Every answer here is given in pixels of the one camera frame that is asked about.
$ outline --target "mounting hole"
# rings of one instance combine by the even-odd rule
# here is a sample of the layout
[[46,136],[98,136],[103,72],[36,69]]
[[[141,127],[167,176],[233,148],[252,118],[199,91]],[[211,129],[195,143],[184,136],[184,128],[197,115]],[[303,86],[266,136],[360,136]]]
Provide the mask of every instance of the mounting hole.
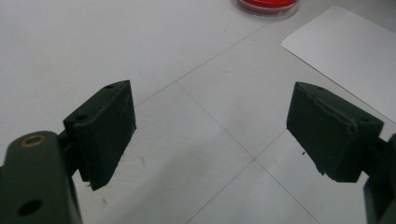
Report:
[[80,116],[76,117],[76,120],[82,121],[82,120],[87,119],[87,118],[88,118],[88,116],[86,116],[86,115],[80,115]]
[[29,137],[26,137],[22,140],[22,147],[35,147],[41,145],[46,140],[46,135],[44,134],[36,134]]
[[367,118],[361,118],[361,121],[363,121],[363,122],[368,122],[368,121],[370,121],[370,120],[367,119]]
[[41,200],[32,200],[22,205],[20,210],[18,211],[18,214],[21,217],[32,215],[41,207],[42,204],[43,203],[41,202]]

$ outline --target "red petri dish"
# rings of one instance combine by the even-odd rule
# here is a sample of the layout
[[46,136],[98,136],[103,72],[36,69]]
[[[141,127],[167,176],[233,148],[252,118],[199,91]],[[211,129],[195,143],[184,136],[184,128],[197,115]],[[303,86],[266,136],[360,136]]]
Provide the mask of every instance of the red petri dish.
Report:
[[294,13],[300,0],[233,0],[240,9],[260,17],[282,17]]

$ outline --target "white paper sheet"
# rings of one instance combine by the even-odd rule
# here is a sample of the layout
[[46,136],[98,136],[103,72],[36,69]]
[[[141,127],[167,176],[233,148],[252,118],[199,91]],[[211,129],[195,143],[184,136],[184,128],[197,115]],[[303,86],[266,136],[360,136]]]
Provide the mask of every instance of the white paper sheet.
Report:
[[396,34],[340,7],[288,36],[282,47],[396,122]]

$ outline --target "red object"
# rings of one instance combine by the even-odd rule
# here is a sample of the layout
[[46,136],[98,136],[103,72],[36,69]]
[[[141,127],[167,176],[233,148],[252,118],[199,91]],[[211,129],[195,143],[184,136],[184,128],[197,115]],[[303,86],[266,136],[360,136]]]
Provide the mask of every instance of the red object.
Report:
[[296,0],[245,0],[245,2],[256,7],[288,7]]

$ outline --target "tile floor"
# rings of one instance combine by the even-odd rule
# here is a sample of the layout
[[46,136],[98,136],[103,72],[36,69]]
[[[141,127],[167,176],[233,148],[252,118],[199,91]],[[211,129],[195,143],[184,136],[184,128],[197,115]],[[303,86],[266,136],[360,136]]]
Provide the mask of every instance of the tile floor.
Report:
[[99,88],[131,79],[138,129],[111,182],[92,192],[74,176],[84,223],[365,223],[367,177],[321,176],[286,131],[304,81],[384,120],[384,139],[396,133],[280,47],[331,6],[396,32],[389,0],[304,0],[283,20],[230,0],[3,2],[0,162],[13,139],[59,133]]

